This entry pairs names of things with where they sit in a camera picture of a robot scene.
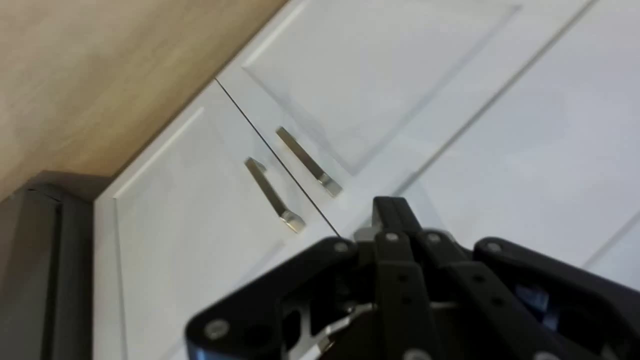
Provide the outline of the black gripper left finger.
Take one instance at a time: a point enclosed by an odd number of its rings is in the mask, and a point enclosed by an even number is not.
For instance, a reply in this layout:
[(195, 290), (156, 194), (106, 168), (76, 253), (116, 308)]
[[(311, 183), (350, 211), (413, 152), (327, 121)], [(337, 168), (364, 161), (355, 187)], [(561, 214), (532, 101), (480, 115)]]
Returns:
[(311, 333), (347, 313), (343, 276), (355, 260), (355, 244), (343, 238), (294, 253), (192, 316), (188, 360), (284, 360), (296, 313), (307, 313)]

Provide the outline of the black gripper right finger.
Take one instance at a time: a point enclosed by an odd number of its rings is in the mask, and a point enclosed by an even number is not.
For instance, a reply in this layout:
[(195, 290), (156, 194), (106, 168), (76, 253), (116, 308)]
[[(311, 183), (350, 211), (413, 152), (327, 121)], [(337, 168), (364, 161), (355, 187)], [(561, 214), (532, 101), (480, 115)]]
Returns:
[(553, 336), (598, 360), (640, 360), (640, 291), (503, 238), (481, 238), (484, 262)]

